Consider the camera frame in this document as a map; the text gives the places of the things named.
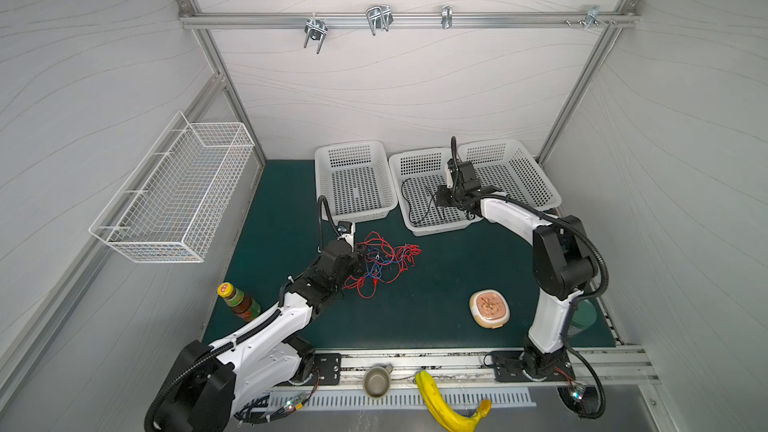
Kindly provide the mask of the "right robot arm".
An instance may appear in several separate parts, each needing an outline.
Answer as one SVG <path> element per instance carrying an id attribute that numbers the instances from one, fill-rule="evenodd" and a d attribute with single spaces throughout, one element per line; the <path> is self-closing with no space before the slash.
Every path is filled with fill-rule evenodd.
<path id="1" fill-rule="evenodd" d="M 450 141 L 446 175 L 436 193 L 439 206 L 499 224 L 532 246 L 539 299 L 519 363 L 528 378 L 542 381 L 566 355 L 578 304 L 607 289 L 606 261 L 577 217 L 547 214 L 496 186 L 484 186 L 472 162 L 459 158 L 455 137 Z"/>

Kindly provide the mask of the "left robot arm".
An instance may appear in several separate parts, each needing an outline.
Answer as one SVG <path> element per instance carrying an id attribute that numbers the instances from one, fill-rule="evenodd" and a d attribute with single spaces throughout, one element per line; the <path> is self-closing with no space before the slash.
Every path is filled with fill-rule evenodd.
<path id="1" fill-rule="evenodd" d="M 284 382 L 309 380 L 315 350 L 299 332 L 365 271 L 349 221 L 314 261 L 281 286 L 277 302 L 239 330 L 210 344 L 195 340 L 177 356 L 144 417 L 147 431 L 222 431 L 252 402 Z"/>

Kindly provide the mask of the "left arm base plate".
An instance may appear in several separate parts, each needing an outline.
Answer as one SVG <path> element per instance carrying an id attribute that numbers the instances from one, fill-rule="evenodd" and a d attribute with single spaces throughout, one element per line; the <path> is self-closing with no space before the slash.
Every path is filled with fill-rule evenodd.
<path id="1" fill-rule="evenodd" d="M 342 355 L 312 353 L 303 357 L 294 379 L 299 385 L 336 386 L 340 383 Z"/>

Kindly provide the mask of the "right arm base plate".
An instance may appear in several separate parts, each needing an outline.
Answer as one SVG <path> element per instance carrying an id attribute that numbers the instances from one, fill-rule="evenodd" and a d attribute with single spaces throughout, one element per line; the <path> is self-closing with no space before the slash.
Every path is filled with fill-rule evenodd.
<path id="1" fill-rule="evenodd" d="M 535 347 L 521 350 L 498 350 L 483 358 L 483 366 L 493 371 L 500 383 L 563 382 L 575 379 L 567 353 L 540 353 Z"/>

